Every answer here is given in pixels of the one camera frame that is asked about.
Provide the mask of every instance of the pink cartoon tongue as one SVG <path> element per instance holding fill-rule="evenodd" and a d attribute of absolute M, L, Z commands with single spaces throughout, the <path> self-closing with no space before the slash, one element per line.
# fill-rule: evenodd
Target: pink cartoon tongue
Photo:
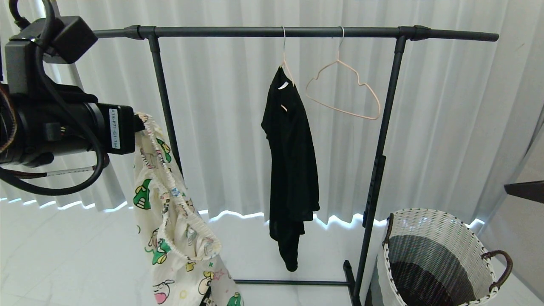
<path fill-rule="evenodd" d="M 164 303 L 164 301 L 166 301 L 166 294 L 161 292 L 161 293 L 155 293 L 155 299 L 157 300 L 157 304 L 162 304 Z"/>

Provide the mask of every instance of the laundry basket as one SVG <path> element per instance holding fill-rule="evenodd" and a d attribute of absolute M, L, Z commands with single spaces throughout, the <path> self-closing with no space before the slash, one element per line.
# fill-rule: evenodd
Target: laundry basket
<path fill-rule="evenodd" d="M 437 210 L 392 213 L 382 246 L 378 281 L 387 306 L 485 304 L 512 271 L 506 252 L 488 252 L 465 223 Z M 506 258 L 498 280 L 490 262 L 497 254 Z"/>

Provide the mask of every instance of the clothes hanger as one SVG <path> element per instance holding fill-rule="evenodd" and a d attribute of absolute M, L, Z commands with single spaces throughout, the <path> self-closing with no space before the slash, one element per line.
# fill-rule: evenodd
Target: clothes hanger
<path fill-rule="evenodd" d="M 293 82 L 293 86 L 295 86 L 295 79 L 293 78 L 293 75 L 291 74 L 291 71 L 289 70 L 289 65 L 287 65 L 287 61 L 285 60 L 285 41 L 287 40 L 287 36 L 285 35 L 285 27 L 281 26 L 281 28 L 283 29 L 283 61 L 280 64 L 280 68 L 283 69 L 284 66 L 285 66 L 285 68 L 287 68 L 287 73 L 289 73 L 289 78 L 290 78 L 291 82 Z M 287 85 L 288 85 L 288 83 L 286 82 L 282 86 L 278 87 L 278 89 L 283 89 Z M 285 106 L 283 106 L 283 105 L 280 105 L 280 106 L 281 106 L 281 108 L 283 108 L 284 111 L 286 111 L 286 112 L 288 111 Z"/>
<path fill-rule="evenodd" d="M 380 104 L 380 100 L 378 99 L 378 96 L 376 96 L 376 93 L 374 92 L 374 90 L 370 87 L 370 85 L 368 85 L 367 83 L 361 83 L 360 81 L 360 77 L 359 77 L 359 72 L 357 72 L 357 70 L 353 69 L 353 67 L 351 67 L 350 65 L 344 63 L 343 61 L 340 60 L 340 46 L 342 45 L 342 42 L 344 41 L 344 35 L 345 35 L 345 32 L 344 32 L 344 27 L 340 26 L 342 28 L 342 39 L 340 40 L 340 44 L 338 45 L 338 52 L 336 53 L 336 60 L 326 66 L 324 66 L 323 68 L 321 68 L 321 70 L 319 70 L 319 72 L 317 72 L 317 76 L 316 77 L 313 77 L 309 82 L 308 84 L 306 85 L 306 97 L 308 97 L 308 99 L 314 101 L 314 102 L 317 102 L 323 106 L 326 106 L 328 108 L 331 108 L 331 109 L 334 109 L 335 111 L 339 111 L 339 112 L 342 112 L 344 114 L 348 114 L 348 115 L 352 115 L 352 116 L 355 116 L 355 117 L 359 117 L 359 118 L 364 118 L 364 119 L 370 119 L 370 120 L 376 120 L 380 117 L 380 114 L 381 114 L 381 104 Z M 368 90 L 370 90 L 370 92 L 372 93 L 372 95 L 374 96 L 374 100 L 376 101 L 376 104 L 378 104 L 378 114 L 376 115 L 376 117 L 368 117 L 368 116 L 363 116 L 363 115 L 359 115 L 359 114 L 354 114 L 354 113 L 350 113 L 350 112 L 347 112 L 347 111 L 344 111 L 342 109 L 339 109 L 339 108 L 336 108 L 336 107 L 332 107 L 330 105 L 327 105 L 325 103 L 322 103 L 312 97 L 309 96 L 308 94 L 308 87 L 310 86 L 310 83 L 312 83 L 312 81 L 314 80 L 317 80 L 319 79 L 319 75 L 321 74 L 321 72 L 325 69 L 327 69 L 328 67 L 330 66 L 333 66 L 334 64 L 339 64 L 339 65 L 342 65 L 346 68 L 348 68 L 349 70 L 353 71 L 355 73 L 355 75 L 357 76 L 357 85 L 358 86 L 366 86 L 368 88 Z"/>

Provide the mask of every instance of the black shirt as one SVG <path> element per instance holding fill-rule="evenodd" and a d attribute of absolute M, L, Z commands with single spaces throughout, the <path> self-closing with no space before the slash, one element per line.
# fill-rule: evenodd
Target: black shirt
<path fill-rule="evenodd" d="M 303 221 L 311 221 L 313 212 L 319 210 L 319 187 L 306 111 L 281 67 L 270 85 L 261 127 L 272 156 L 270 236 L 278 242 L 287 269 L 295 271 Z"/>

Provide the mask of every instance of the white curtain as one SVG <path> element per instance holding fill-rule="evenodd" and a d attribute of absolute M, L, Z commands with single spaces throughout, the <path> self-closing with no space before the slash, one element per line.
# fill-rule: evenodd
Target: white curtain
<path fill-rule="evenodd" d="M 499 33 L 498 42 L 407 43 L 384 152 L 377 219 L 405 207 L 429 207 L 470 222 L 474 217 L 485 220 L 494 208 L 503 192 L 500 182 L 518 166 L 542 112 L 544 86 L 535 84 L 543 80 L 544 70 L 533 69 L 539 60 L 529 56 L 535 33 L 544 30 L 538 28 L 542 2 L 62 0 L 58 7 L 63 15 L 80 15 L 92 29 L 424 25 Z M 29 19 L 37 17 L 36 11 L 21 11 Z M 7 13 L 2 14 L 3 33 L 6 28 L 14 31 L 14 26 L 6 26 Z M 160 39 L 183 172 L 195 205 L 209 209 L 212 216 L 223 210 L 243 215 L 268 210 L 271 160 L 260 123 L 282 43 L 281 38 Z M 338 43 L 330 38 L 288 38 L 286 51 L 316 149 L 321 205 L 317 215 L 324 221 L 336 215 L 349 222 L 364 211 L 380 120 L 350 117 L 305 98 L 306 83 L 335 59 Z M 359 71 L 382 102 L 394 43 L 347 38 L 342 44 L 341 58 Z M 131 105 L 164 126 L 147 41 L 100 39 L 76 67 L 86 92 L 104 103 Z M 59 68 L 62 81 L 70 73 Z M 351 72 L 332 68 L 310 90 L 335 107 L 375 114 L 371 95 L 355 82 Z M 522 127 L 509 132 L 520 121 Z M 526 135 L 527 141 L 520 141 Z M 69 201 L 112 208 L 124 194 L 130 203 L 133 156 L 111 158 L 112 166 L 100 182 Z M 82 161 L 92 164 L 94 156 L 58 160 L 59 168 L 76 167 Z M 66 186 L 72 181 L 66 177 L 43 183 Z M 4 190 L 15 194 L 11 187 Z M 58 202 L 64 205 L 68 200 Z"/>

